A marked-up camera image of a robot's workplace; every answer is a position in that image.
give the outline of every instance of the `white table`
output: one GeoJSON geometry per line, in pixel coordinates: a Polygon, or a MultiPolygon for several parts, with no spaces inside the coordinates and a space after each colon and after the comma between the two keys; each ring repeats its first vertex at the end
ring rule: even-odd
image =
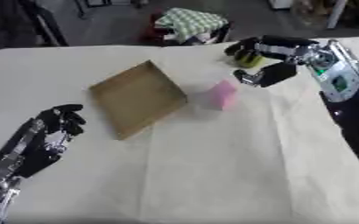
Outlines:
{"type": "MultiPolygon", "coordinates": [[[[359,38],[343,43],[359,56],[359,38]]],[[[303,70],[269,89],[240,86],[225,46],[0,51],[0,147],[54,105],[83,103],[88,120],[60,162],[23,183],[10,221],[359,223],[359,162],[315,81],[303,70]],[[88,87],[145,60],[189,105],[117,141],[88,87]],[[205,91],[223,79],[237,102],[213,110],[205,91]]]]}

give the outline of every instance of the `cardboard tray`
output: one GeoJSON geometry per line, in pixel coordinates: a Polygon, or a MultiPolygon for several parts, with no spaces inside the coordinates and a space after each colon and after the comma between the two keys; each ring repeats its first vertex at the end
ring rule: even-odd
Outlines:
{"type": "Polygon", "coordinates": [[[151,61],[90,87],[123,140],[187,103],[187,96],[151,61]]]}

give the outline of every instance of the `green checkered cloth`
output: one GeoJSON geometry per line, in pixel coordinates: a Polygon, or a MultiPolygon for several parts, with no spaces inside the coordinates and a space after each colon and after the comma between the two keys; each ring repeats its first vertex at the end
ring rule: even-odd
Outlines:
{"type": "Polygon", "coordinates": [[[228,22],[216,14],[173,8],[158,19],[155,25],[174,29],[176,39],[183,43],[195,35],[220,29],[228,22]]]}

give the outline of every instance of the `robotic hand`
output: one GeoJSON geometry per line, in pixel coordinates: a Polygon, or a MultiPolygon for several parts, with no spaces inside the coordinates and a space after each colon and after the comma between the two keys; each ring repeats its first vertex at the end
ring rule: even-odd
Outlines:
{"type": "Polygon", "coordinates": [[[296,66],[307,66],[320,84],[320,97],[329,114],[359,158],[359,60],[349,49],[334,39],[321,45],[302,38],[263,36],[242,40],[227,48],[226,54],[236,60],[248,55],[283,60],[255,75],[235,71],[240,82],[262,88],[293,77],[296,66]]]}
{"type": "Polygon", "coordinates": [[[73,137],[83,133],[85,120],[69,104],[42,111],[25,122],[0,150],[0,223],[19,194],[22,179],[28,179],[59,161],[73,137]]]}

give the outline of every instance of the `pink block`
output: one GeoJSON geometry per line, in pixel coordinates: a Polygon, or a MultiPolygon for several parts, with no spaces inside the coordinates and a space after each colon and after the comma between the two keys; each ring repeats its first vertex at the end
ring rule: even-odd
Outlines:
{"type": "Polygon", "coordinates": [[[236,88],[223,80],[211,88],[213,103],[221,110],[228,109],[234,104],[236,88]]]}

